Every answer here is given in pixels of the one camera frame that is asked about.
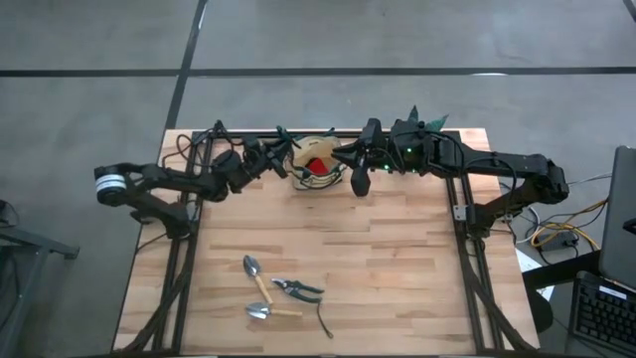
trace black cable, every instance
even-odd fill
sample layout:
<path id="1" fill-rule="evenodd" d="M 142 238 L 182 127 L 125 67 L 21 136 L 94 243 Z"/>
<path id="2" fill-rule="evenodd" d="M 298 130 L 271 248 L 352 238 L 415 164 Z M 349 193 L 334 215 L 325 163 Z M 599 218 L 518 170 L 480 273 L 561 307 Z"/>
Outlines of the black cable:
<path id="1" fill-rule="evenodd" d="M 601 205 L 600 210 L 598 211 L 598 213 L 596 213 L 596 216 L 594 216 L 594 218 L 592 218 L 592 220 L 588 221 L 587 223 L 583 224 L 583 225 L 578 225 L 575 228 L 580 229 L 580 228 L 584 228 L 588 225 L 591 225 L 593 222 L 595 222 L 598 218 L 600 218 L 600 214 L 605 210 L 605 207 L 607 206 L 607 202 L 605 202 L 603 205 Z"/>
<path id="2" fill-rule="evenodd" d="M 166 235 L 168 235 L 168 233 L 163 233 L 163 234 L 159 235 L 158 237 L 156 237 L 156 238 L 154 238 L 154 239 L 151 239 L 151 240 L 149 240 L 149 241 L 147 241 L 147 242 L 143 243 L 143 245 L 141 245 L 139 248 L 137 248 L 137 250 L 135 251 L 135 254 L 136 254 L 136 255 L 137 255 L 137 254 L 139 254 L 139 252 L 141 251 L 141 249 L 143 249 L 143 248 L 147 247 L 148 245 L 150 245 L 150 244 L 152 244 L 152 243 L 156 242 L 157 240 L 159 240 L 159 239 L 161 239 L 161 238 L 165 237 Z"/>
<path id="3" fill-rule="evenodd" d="M 329 337 L 329 339 L 333 339 L 334 334 L 331 333 L 331 331 L 327 328 L 327 326 L 325 325 L 325 322 L 323 322 L 322 320 L 322 316 L 320 315 L 321 305 L 322 305 L 322 299 L 318 301 L 318 305 L 316 307 L 316 314 L 318 314 L 318 320 L 320 321 L 320 325 L 322 326 L 322 329 L 325 331 L 325 334 L 327 334 L 327 337 Z"/>
<path id="4" fill-rule="evenodd" d="M 464 148 L 462 148 L 461 143 L 457 139 L 455 139 L 452 135 L 448 135 L 446 133 L 442 133 L 441 131 L 437 132 L 437 131 L 426 130 L 424 133 L 426 133 L 428 135 L 432 135 L 432 136 L 437 135 L 437 136 L 441 136 L 441 137 L 446 138 L 446 139 L 450 139 L 455 144 L 457 149 L 459 149 L 459 154 L 461 154 L 461 171 L 460 171 L 459 174 L 461 175 L 464 171 L 466 171 L 467 165 L 465 165 L 466 164 L 466 162 L 465 162 L 466 156 L 464 154 Z"/>
<path id="5" fill-rule="evenodd" d="M 573 215 L 587 214 L 587 213 L 591 213 L 591 212 L 593 212 L 593 211 L 597 210 L 598 208 L 601 208 L 600 212 L 598 212 L 598 213 L 596 214 L 596 216 L 594 217 L 594 219 L 592 219 L 590 222 L 588 222 L 588 223 L 586 223 L 586 224 L 583 224 L 583 225 L 577 226 L 577 228 L 583 228 L 583 227 L 586 227 L 586 226 L 590 225 L 590 224 L 591 224 L 591 223 L 593 223 L 596 219 L 598 219 L 598 217 L 600 216 L 600 213 L 601 213 L 601 212 L 605 209 L 605 206 L 606 206 L 606 205 L 607 205 L 607 200 L 605 200 L 605 203 L 603 203 L 600 207 L 596 207 L 596 208 L 594 208 L 594 209 L 592 209 L 592 210 L 589 210 L 589 211 L 583 211 L 583 212 L 580 212 L 580 211 L 579 211 L 579 212 L 576 212 L 576 213 L 554 214 L 554 215 L 552 215 L 552 216 L 548 217 L 547 219 L 542 220 L 542 223 L 544 223 L 544 224 L 548 224 L 548 223 L 552 223 L 552 224 L 561 224 L 561 223 L 555 223 L 555 222 L 552 222 L 552 221 L 551 221 L 551 219 L 556 218 L 556 217 L 561 217 L 561 216 L 573 216 Z"/>
<path id="6" fill-rule="evenodd" d="M 186 202 L 186 205 L 188 205 L 188 204 L 190 204 L 190 203 L 194 203 L 194 202 L 196 202 L 196 200 L 188 200 L 188 201 Z M 192 218 L 190 218 L 190 222 L 191 222 L 191 223 L 192 223 L 192 222 L 194 222 L 195 218 L 197 218 L 197 214 L 198 214 L 198 213 L 199 213 L 199 207 L 197 207 L 197 209 L 195 210 L 195 212 L 192 214 Z M 167 236 L 167 235 L 168 235 L 168 233 L 163 233 L 163 234 L 159 235 L 158 237 L 153 238 L 153 239 L 150 239 L 149 241 L 147 241 L 147 242 L 143 243 L 140 247 L 138 247 L 138 248 L 135 250 L 135 254 L 136 254 L 136 255 L 137 255 L 137 254 L 139 254 L 139 252 L 141 251 L 141 249 L 143 249 L 143 248 L 147 247 L 148 245 L 150 245 L 150 244 L 152 244 L 152 243 L 156 242 L 157 240 L 159 240 L 159 239 L 161 239 L 161 238 L 163 238 L 163 237 L 165 237 L 165 236 Z"/>
<path id="7" fill-rule="evenodd" d="M 565 332 L 567 333 L 568 337 L 571 337 L 572 339 L 574 339 L 575 341 L 577 341 L 578 343 L 584 345 L 585 347 L 589 348 L 589 350 L 594 351 L 594 353 L 598 354 L 599 356 L 603 357 L 603 358 L 607 358 L 606 355 L 604 355 L 603 353 L 601 353 L 599 350 L 597 350 L 596 348 L 593 348 L 592 346 L 588 345 L 587 343 L 583 342 L 580 339 L 577 339 L 576 337 L 573 337 L 569 334 L 569 329 L 567 328 L 566 325 L 563 324 L 563 322 L 561 322 L 556 316 L 553 317 L 553 319 L 555 320 L 556 323 L 558 323 L 558 325 L 560 325 Z"/>
<path id="8" fill-rule="evenodd" d="M 2 320 L 2 323 L 0 323 L 0 332 L 4 330 L 4 327 L 7 325 L 7 322 L 9 322 L 9 318 L 11 318 L 11 316 L 13 315 L 13 311 L 16 309 L 16 306 L 18 305 L 18 300 L 20 299 L 20 294 L 21 294 L 20 293 L 20 278 L 18 275 L 18 263 L 16 261 L 16 258 L 14 257 L 13 251 L 9 253 L 9 260 L 13 263 L 13 277 L 15 279 L 16 299 L 13 301 L 13 304 L 11 305 L 11 308 L 9 309 L 9 313 L 7 313 L 7 316 L 4 317 L 4 319 Z"/>
<path id="9" fill-rule="evenodd" d="M 513 236 L 513 243 L 516 245 L 517 244 L 517 234 L 515 234 L 515 231 L 513 230 L 513 227 L 510 225 L 510 220 L 504 219 L 504 221 L 506 222 L 506 226 L 510 230 L 510 234 L 512 234 L 512 236 Z"/>
<path id="10" fill-rule="evenodd" d="M 387 152 L 386 149 L 378 147 L 378 148 L 374 148 L 374 150 L 380 150 L 381 152 L 383 152 L 391 160 L 392 165 L 394 166 L 395 169 L 397 169 L 397 171 L 399 171 L 399 173 L 405 172 L 405 169 L 400 168 L 398 166 L 398 164 L 396 163 L 396 160 Z"/>
<path id="11" fill-rule="evenodd" d="M 506 184 L 506 183 L 502 183 L 502 182 L 499 182 L 499 185 L 501 185 L 501 186 L 503 186 L 504 188 L 508 189 L 508 191 L 509 191 L 509 192 L 511 191 L 511 188 L 510 188 L 510 186 L 509 186 L 508 184 Z M 531 224 L 533 224 L 531 227 L 529 227 L 529 228 L 526 230 L 525 238 L 529 238 L 529 237 L 530 237 L 531 232 L 535 232 L 535 231 L 537 230 L 537 228 L 539 227 L 539 225 L 541 224 L 541 223 L 539 222 L 538 216 L 537 216 L 537 214 L 535 214 L 535 219 L 534 219 L 534 220 L 530 220 L 530 219 L 526 218 L 525 216 L 523 216 L 523 215 L 521 215 L 521 214 L 519 214 L 518 216 L 519 216 L 519 217 L 521 217 L 522 219 L 524 219 L 524 220 L 526 220 L 526 221 L 530 222 Z M 513 235 L 515 235 L 515 231 L 513 230 L 512 226 L 511 226 L 511 224 L 510 224 L 510 221 L 506 221 L 506 224 L 508 225 L 508 229 L 510 229 L 511 233 L 512 233 Z"/>
<path id="12" fill-rule="evenodd" d="M 395 142 L 394 142 L 394 148 L 396 149 L 397 158 L 399 158 L 399 162 L 401 163 L 400 174 L 403 174 L 404 172 L 406 172 L 406 164 L 404 164 L 404 158 L 401 156 L 401 151 L 399 151 L 398 144 Z"/>
<path id="13" fill-rule="evenodd" d="M 543 260 L 546 265 L 550 266 L 553 265 L 554 263 L 549 262 L 548 260 L 546 260 L 546 257 L 544 256 L 544 252 L 541 250 L 537 250 L 537 252 L 539 253 L 539 256 L 541 257 L 541 260 Z"/>
<path id="14" fill-rule="evenodd" d="M 223 123 L 220 120 L 217 120 L 217 122 L 215 123 L 215 125 L 212 128 L 208 128 L 206 130 L 204 130 L 202 133 L 199 133 L 199 136 L 196 140 L 193 140 L 191 137 L 189 137 L 186 134 L 179 134 L 177 135 L 177 139 L 175 141 L 175 144 L 177 146 L 177 151 L 174 153 L 170 153 L 165 155 L 163 158 L 161 158 L 161 167 L 162 168 L 166 168 L 166 159 L 173 157 L 175 155 L 181 155 L 181 157 L 187 162 L 192 164 L 193 166 L 196 167 L 201 167 L 201 168 L 214 168 L 220 165 L 223 165 L 227 160 L 230 160 L 230 157 L 227 157 L 226 159 L 224 159 L 223 162 L 221 163 L 216 163 L 216 164 L 202 164 L 197 162 L 197 159 L 190 159 L 188 157 L 188 155 L 186 155 L 186 150 L 190 149 L 191 147 L 195 146 L 195 141 L 197 142 L 196 145 L 200 144 L 200 140 L 199 138 L 205 137 L 210 135 L 210 133 L 213 135 L 213 138 L 222 138 L 225 141 L 228 142 L 228 144 L 230 145 L 230 150 L 235 150 L 235 147 L 238 145 L 242 145 L 242 142 L 240 141 L 239 143 L 233 142 L 232 139 L 230 138 L 230 134 L 228 133 L 228 130 L 223 126 Z M 186 145 L 185 148 L 181 147 L 181 139 L 186 139 L 188 141 L 188 145 Z M 201 162 L 203 162 L 203 158 L 201 158 L 201 154 L 199 153 L 199 151 L 197 151 L 199 159 L 201 159 Z"/>
<path id="15" fill-rule="evenodd" d="M 483 240 L 478 240 L 476 242 L 479 243 L 479 251 L 482 252 L 482 253 L 485 253 L 486 252 L 486 242 L 484 242 Z M 468 253 L 468 256 L 476 258 L 477 257 L 477 253 L 475 253 L 475 254 Z"/>
<path id="16" fill-rule="evenodd" d="M 494 231 L 496 233 L 506 233 L 506 234 L 512 234 L 511 230 L 499 230 L 499 229 L 490 229 L 490 231 Z"/>

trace black metal frame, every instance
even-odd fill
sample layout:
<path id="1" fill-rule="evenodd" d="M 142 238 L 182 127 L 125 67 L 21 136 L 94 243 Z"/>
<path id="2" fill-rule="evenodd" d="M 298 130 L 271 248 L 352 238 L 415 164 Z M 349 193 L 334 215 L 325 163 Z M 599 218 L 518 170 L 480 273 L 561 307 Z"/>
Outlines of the black metal frame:
<path id="1" fill-rule="evenodd" d="M 292 135 L 312 135 L 316 133 L 324 132 L 327 129 L 315 129 L 315 130 L 289 130 Z M 197 137 L 200 131 L 193 131 L 193 137 Z M 360 135 L 360 130 L 336 130 L 334 131 L 334 135 L 339 138 L 357 138 Z M 452 131 L 448 132 L 456 138 L 459 138 L 459 132 Z M 239 138 L 243 135 L 256 135 L 262 139 L 268 138 L 277 138 L 278 133 L 275 130 L 230 130 L 229 132 L 230 138 Z M 195 160 L 197 157 L 196 151 L 200 150 L 201 146 L 205 146 L 204 151 L 204 161 L 205 163 L 209 163 L 212 159 L 212 151 L 213 151 L 213 139 L 207 139 L 204 142 L 200 143 L 198 147 L 193 147 L 190 149 L 188 157 L 190 161 Z M 186 167 L 186 172 L 192 173 L 194 170 L 193 164 L 189 163 Z M 464 204 L 470 205 L 473 203 L 472 191 L 470 188 L 470 182 L 467 175 L 463 175 L 460 178 L 460 183 L 462 187 L 462 193 L 464 197 Z M 457 205 L 461 205 L 458 201 L 457 191 L 455 187 L 454 179 L 446 179 L 448 200 L 449 200 L 449 208 L 452 213 L 453 207 Z M 188 201 L 187 195 L 181 195 L 180 200 L 182 203 L 186 203 Z M 157 326 L 155 330 L 154 340 L 152 342 L 152 350 L 150 351 L 133 351 L 133 352 L 112 352 L 113 355 L 118 357 L 145 357 L 148 355 L 156 354 L 159 355 L 180 355 L 181 353 L 181 342 L 183 337 L 183 329 L 185 325 L 186 313 L 187 313 L 187 304 L 188 304 L 188 295 L 190 291 L 190 276 L 194 269 L 194 257 L 197 247 L 197 240 L 199 234 L 199 226 L 201 213 L 203 208 L 203 200 L 201 198 L 197 198 L 196 202 L 196 210 L 198 212 L 198 217 L 196 218 L 196 225 L 194 228 L 194 235 L 191 236 L 188 240 L 188 250 L 186 252 L 186 259 L 184 261 L 181 273 L 179 277 L 184 277 L 184 284 L 179 289 L 179 303 L 177 306 L 177 313 L 175 318 L 175 330 L 171 342 L 170 348 L 164 348 L 163 336 L 164 336 L 164 328 L 166 324 L 166 317 L 163 317 L 160 324 Z M 457 243 L 457 253 L 459 256 L 459 262 L 462 267 L 462 276 L 464 281 L 464 289 L 466 293 L 466 302 L 468 307 L 469 319 L 471 324 L 471 330 L 473 334 L 473 340 L 475 344 L 475 349 L 477 354 L 484 354 L 492 357 L 564 357 L 563 355 L 558 354 L 550 354 L 550 353 L 539 353 L 539 352 L 517 352 L 506 350 L 503 342 L 502 332 L 496 323 L 495 317 L 490 313 L 488 314 L 490 333 L 492 335 L 494 348 L 486 348 L 484 342 L 484 333 L 482 331 L 481 319 L 479 316 L 479 308 L 477 304 L 477 299 L 475 297 L 475 291 L 472 289 L 470 284 L 467 281 L 466 272 L 470 269 L 473 270 L 472 265 L 470 263 L 470 256 L 466 249 L 466 243 L 471 241 L 471 238 L 467 236 L 467 226 L 465 221 L 461 221 L 455 218 L 454 215 L 451 215 L 453 220 L 453 227 L 455 231 L 455 239 Z M 490 274 L 488 272 L 488 264 L 486 261 L 486 255 L 483 248 L 483 243 L 481 243 L 481 239 L 472 240 L 475 248 L 475 257 L 477 261 L 477 273 L 480 278 L 480 281 L 483 284 L 483 288 L 490 295 L 490 297 L 494 297 L 492 282 L 490 280 Z M 171 294 L 174 293 L 175 281 L 179 280 L 178 278 L 175 280 L 175 272 L 176 272 L 176 261 L 179 256 L 179 248 L 181 247 L 180 241 L 173 241 L 170 254 L 168 256 L 167 261 L 167 269 L 164 279 L 164 287 L 162 292 L 162 298 L 160 305 L 165 305 L 170 307 L 176 298 L 176 295 Z"/>

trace wire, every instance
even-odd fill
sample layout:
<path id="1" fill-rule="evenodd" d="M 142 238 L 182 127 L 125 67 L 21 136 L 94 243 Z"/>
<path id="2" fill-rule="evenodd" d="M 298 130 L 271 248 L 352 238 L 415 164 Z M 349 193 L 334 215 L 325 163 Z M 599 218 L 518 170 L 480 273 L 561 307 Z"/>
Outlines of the wire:
<path id="1" fill-rule="evenodd" d="M 399 150 L 398 144 L 396 142 L 394 142 L 394 148 L 396 149 L 397 158 L 399 158 L 399 162 L 401 163 L 400 174 L 403 174 L 404 172 L 406 172 L 406 164 L 404 164 L 404 158 L 401 156 L 401 151 Z"/>
<path id="2" fill-rule="evenodd" d="M 334 334 L 331 333 L 331 331 L 325 325 L 325 322 L 322 321 L 322 316 L 320 315 L 320 306 L 321 305 L 322 305 L 322 299 L 320 301 L 318 301 L 318 305 L 316 307 L 316 314 L 318 315 L 318 320 L 320 321 L 320 325 L 322 326 L 322 329 L 325 331 L 325 334 L 327 334 L 327 337 L 329 337 L 329 339 L 333 339 L 334 338 Z"/>
<path id="3" fill-rule="evenodd" d="M 506 184 L 506 183 L 499 182 L 499 185 L 503 186 L 506 189 L 508 189 L 508 191 L 510 191 L 510 189 L 511 189 L 510 186 L 508 184 Z M 539 230 L 539 227 L 540 227 L 541 217 L 539 216 L 539 213 L 537 212 L 537 210 L 535 210 L 535 208 L 533 208 L 530 205 L 528 206 L 528 210 L 530 210 L 530 212 L 533 214 L 533 216 L 535 217 L 535 220 L 532 221 L 532 220 L 526 218 L 525 216 L 519 214 L 520 218 L 530 222 L 533 225 L 529 229 L 526 230 L 526 238 L 521 240 L 521 241 L 517 241 L 517 245 L 528 242 L 533 237 L 533 234 L 535 234 Z M 508 223 L 508 228 L 510 229 L 511 232 L 514 232 L 512 227 L 510 226 L 510 223 Z"/>
<path id="4" fill-rule="evenodd" d="M 577 181 L 573 181 L 573 182 L 569 182 L 566 183 L 569 186 L 575 186 L 578 184 L 583 184 L 583 183 L 587 183 L 590 181 L 594 181 L 594 180 L 600 180 L 600 179 L 607 179 L 607 178 L 611 178 L 612 177 L 612 172 L 608 172 L 608 173 L 603 173 L 603 174 L 597 174 L 594 176 L 591 176 L 589 178 L 586 179 L 582 179 L 582 180 L 577 180 Z"/>
<path id="5" fill-rule="evenodd" d="M 512 233 L 510 232 L 510 230 L 490 229 L 490 231 L 494 231 L 494 232 L 497 232 L 497 233 L 512 234 Z"/>
<path id="6" fill-rule="evenodd" d="M 605 205 L 607 204 L 607 199 L 601 200 L 595 204 L 590 205 L 589 207 L 576 212 L 576 213 L 572 213 L 569 214 L 569 218 L 567 220 L 565 220 L 563 223 L 552 223 L 549 222 L 549 220 L 551 218 L 557 217 L 557 216 L 563 216 L 563 214 L 557 214 L 557 215 L 552 215 L 551 217 L 549 217 L 546 222 L 544 224 L 542 224 L 542 227 L 533 234 L 531 240 L 530 240 L 530 244 L 533 246 L 533 248 L 538 248 L 542 245 L 545 245 L 547 242 L 551 241 L 552 239 L 555 238 L 555 236 L 559 233 L 562 232 L 564 230 L 572 230 L 575 231 L 577 234 L 581 235 L 583 238 L 585 238 L 586 240 L 588 240 L 591 244 L 594 245 L 594 247 L 597 250 L 600 250 L 600 246 L 596 243 L 595 240 L 593 240 L 586 232 L 584 232 L 583 230 L 581 230 L 580 228 L 583 226 L 587 226 L 590 225 L 591 223 L 593 223 L 596 219 L 598 219 L 598 217 L 600 216 L 600 213 L 602 212 L 602 209 L 605 208 Z M 598 214 L 596 214 L 596 216 L 594 217 L 594 219 L 592 219 L 589 223 L 584 224 L 580 227 L 576 227 L 574 225 L 571 225 L 569 222 L 572 221 L 574 218 L 576 218 L 577 216 L 581 215 L 581 214 L 586 214 L 586 213 L 590 213 L 598 208 L 601 208 L 601 211 L 598 212 Z M 537 238 L 539 236 L 540 233 L 542 233 L 545 229 L 555 229 L 555 231 L 550 234 L 547 238 L 545 238 L 544 240 L 542 240 L 541 242 L 537 241 Z"/>
<path id="7" fill-rule="evenodd" d="M 9 318 L 11 318 L 11 316 L 13 315 L 13 311 L 16 309 L 16 306 L 18 305 L 18 300 L 20 299 L 20 294 L 21 294 L 20 293 L 20 278 L 18 276 L 18 263 L 16 262 L 16 258 L 13 254 L 13 251 L 9 253 L 9 260 L 11 260 L 13 264 L 13 277 L 15 279 L 16 299 L 13 301 L 13 304 L 11 304 L 11 308 L 9 309 L 9 312 L 7 313 L 6 317 L 4 317 L 4 319 L 2 320 L 2 323 L 0 323 L 0 332 L 4 330 L 4 327 L 7 325 L 7 322 L 9 322 Z"/>
<path id="8" fill-rule="evenodd" d="M 230 150 L 235 150 L 235 147 L 237 145 L 242 145 L 242 142 L 233 142 L 232 139 L 230 138 L 230 134 L 228 133 L 228 130 L 224 127 L 223 123 L 220 120 L 217 120 L 217 122 L 215 123 L 215 125 L 211 128 L 208 128 L 206 130 L 204 130 L 202 133 L 199 133 L 199 137 L 197 138 L 196 141 L 199 141 L 199 138 L 202 138 L 204 136 L 207 135 L 213 135 L 213 138 L 222 138 L 224 139 L 229 145 L 230 145 Z M 186 139 L 188 141 L 188 145 L 186 145 L 185 148 L 181 147 L 181 141 L 182 139 Z M 197 154 L 199 156 L 199 159 L 201 159 L 201 162 L 197 162 L 196 159 L 190 159 L 187 155 L 186 155 L 186 150 L 190 149 L 191 147 L 195 146 L 195 141 L 192 140 L 191 137 L 189 137 L 186 134 L 179 134 L 177 135 L 177 139 L 175 142 L 176 146 L 177 146 L 177 151 L 174 153 L 170 153 L 165 155 L 163 158 L 161 158 L 161 167 L 163 169 L 166 169 L 166 159 L 173 157 L 175 155 L 181 155 L 181 157 L 187 162 L 192 164 L 193 166 L 196 167 L 201 167 L 201 168 L 215 168 L 218 167 L 220 165 L 223 165 L 226 161 L 230 160 L 230 157 L 226 157 L 222 162 L 219 163 L 211 163 L 211 164 L 203 164 L 203 158 L 201 158 L 201 153 L 199 153 L 199 151 L 197 151 Z"/>
<path id="9" fill-rule="evenodd" d="M 496 230 L 496 229 L 493 229 L 492 231 L 499 231 L 499 232 L 504 232 L 504 233 L 510 234 L 509 232 L 507 232 L 507 231 L 505 231 L 505 230 Z M 485 252 L 486 252 L 486 242 L 484 242 L 483 240 L 477 240 L 477 241 L 473 240 L 472 242 L 473 242 L 473 243 L 479 243 L 479 251 L 480 251 L 480 252 L 482 252 L 482 253 L 485 253 Z M 475 254 L 470 254 L 470 253 L 468 253 L 468 256 L 469 256 L 469 257 L 476 258 L 476 257 L 477 257 L 477 252 L 475 252 Z"/>
<path id="10" fill-rule="evenodd" d="M 567 333 L 568 337 L 571 337 L 572 339 L 574 339 L 575 341 L 577 341 L 578 343 L 584 345 L 585 347 L 589 348 L 589 350 L 594 351 L 594 353 L 598 354 L 599 356 L 603 357 L 603 358 L 607 358 L 606 355 L 604 355 L 603 353 L 601 353 L 599 350 L 597 350 L 596 348 L 593 348 L 592 346 L 588 345 L 587 343 L 583 342 L 582 340 L 572 336 L 569 334 L 569 329 L 567 328 L 566 325 L 563 324 L 563 322 L 561 322 L 556 316 L 553 317 L 553 319 L 555 320 L 556 323 L 558 323 L 558 325 L 560 325 L 565 332 Z"/>
<path id="11" fill-rule="evenodd" d="M 541 250 L 537 250 L 537 252 L 539 253 L 539 256 L 541 257 L 541 260 L 544 261 L 544 263 L 546 263 L 546 265 L 550 266 L 553 263 L 549 262 L 548 260 L 546 260 L 546 257 L 544 256 L 544 252 Z"/>
<path id="12" fill-rule="evenodd" d="M 446 138 L 446 139 L 450 139 L 455 146 L 457 147 L 457 149 L 459 149 L 459 154 L 461 154 L 461 173 L 466 171 L 466 167 L 467 165 L 465 162 L 465 154 L 464 154 L 464 148 L 462 148 L 461 144 L 459 143 L 459 141 L 457 139 L 455 139 L 452 135 L 448 135 L 446 133 L 440 132 L 440 131 L 430 131 L 430 130 L 426 130 L 424 133 L 428 134 L 428 135 L 432 135 L 432 136 L 440 136 L 442 138 Z"/>
<path id="13" fill-rule="evenodd" d="M 400 168 L 398 166 L 398 164 L 396 163 L 396 160 L 389 154 L 389 152 L 384 149 L 384 148 L 374 148 L 374 150 L 380 150 L 381 152 L 383 152 L 390 160 L 391 160 L 391 164 L 394 166 L 395 169 L 397 169 L 397 171 L 399 171 L 400 173 L 405 172 L 404 168 Z"/>
<path id="14" fill-rule="evenodd" d="M 506 222 L 506 226 L 508 227 L 508 230 L 510 230 L 510 234 L 512 234 L 512 236 L 513 236 L 513 244 L 516 245 L 517 244 L 517 234 L 515 234 L 515 231 L 513 230 L 513 227 L 510 225 L 510 220 L 508 220 L 506 218 L 507 216 L 508 216 L 508 214 L 504 214 L 504 220 Z"/>
<path id="15" fill-rule="evenodd" d="M 136 254 L 136 255 L 137 255 L 137 254 L 139 254 L 139 252 L 141 251 L 141 249 L 143 249 L 143 248 L 147 247 L 148 245 L 150 245 L 150 244 L 152 244 L 152 243 L 156 242 L 157 240 L 159 240 L 159 239 L 161 239 L 161 238 L 163 238 L 163 237 L 165 237 L 165 236 L 167 236 L 167 235 L 168 235 L 168 233 L 163 233 L 163 234 L 159 235 L 158 237 L 156 237 L 156 238 L 154 238 L 154 239 L 151 239 L 151 240 L 149 240 L 149 241 L 147 241 L 147 242 L 143 243 L 143 245 L 141 245 L 139 248 L 137 248 L 137 250 L 135 251 L 135 254 Z"/>

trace wooden tabletop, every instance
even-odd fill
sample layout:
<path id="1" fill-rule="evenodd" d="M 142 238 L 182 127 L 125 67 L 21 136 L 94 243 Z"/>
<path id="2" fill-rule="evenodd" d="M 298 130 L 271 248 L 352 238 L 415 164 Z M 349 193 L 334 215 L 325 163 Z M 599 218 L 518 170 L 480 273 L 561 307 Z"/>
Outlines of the wooden tabletop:
<path id="1" fill-rule="evenodd" d="M 458 130 L 469 146 L 489 150 L 484 129 Z M 180 133 L 191 130 L 168 131 L 162 156 L 175 151 Z M 226 148 L 217 144 L 215 153 Z M 185 167 L 178 156 L 168 162 Z M 473 353 L 444 181 L 384 171 L 371 177 L 369 196 L 357 198 L 348 176 L 327 190 L 299 192 L 290 179 L 267 172 L 240 195 L 206 202 L 182 353 Z M 476 202 L 500 195 L 495 177 L 471 175 L 470 182 Z M 155 194 L 168 201 L 177 197 L 165 190 Z M 139 245 L 163 232 L 161 225 L 147 226 Z M 169 246 L 162 239 L 137 255 L 114 348 L 130 342 L 157 307 Z M 302 311 L 302 317 L 259 320 L 245 313 L 247 304 L 264 299 L 243 271 L 244 255 L 258 259 L 275 307 Z M 510 235 L 493 233 L 486 255 L 495 300 L 523 337 L 539 347 Z M 321 313 L 333 339 L 323 333 L 316 306 L 284 294 L 269 281 L 274 277 L 325 289 Z M 482 325 L 489 336 L 487 319 Z M 169 324 L 168 342 L 171 334 Z"/>

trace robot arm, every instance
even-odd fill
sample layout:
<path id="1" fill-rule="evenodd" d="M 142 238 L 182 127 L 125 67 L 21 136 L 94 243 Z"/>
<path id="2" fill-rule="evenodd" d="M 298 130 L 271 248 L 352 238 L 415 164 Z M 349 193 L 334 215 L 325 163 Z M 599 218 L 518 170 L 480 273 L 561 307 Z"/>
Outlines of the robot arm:
<path id="1" fill-rule="evenodd" d="M 488 237 L 497 218 L 519 215 L 534 203 L 559 203 L 569 193 L 563 170 L 541 154 L 474 150 L 448 134 L 425 130 L 421 121 L 398 119 L 385 135 L 380 121 L 371 118 L 354 143 L 335 149 L 332 155 L 353 169 L 351 186 L 361 197 L 369 193 L 369 170 L 376 169 L 440 178 L 474 173 L 525 179 L 523 185 L 490 203 L 467 203 L 468 234 L 473 237 Z"/>
<path id="2" fill-rule="evenodd" d="M 285 178 L 283 160 L 291 150 L 291 142 L 278 140 L 260 143 L 253 136 L 242 139 L 243 157 L 229 149 L 214 159 L 210 166 L 202 167 L 196 175 L 157 164 L 136 165 L 119 163 L 94 169 L 97 201 L 118 207 L 134 209 L 130 215 L 142 222 L 145 218 L 159 219 L 170 239 L 183 239 L 192 234 L 192 224 L 185 205 L 166 203 L 148 191 L 156 188 L 197 194 L 204 200 L 221 202 L 231 191 L 235 194 L 266 170 L 273 169 Z"/>

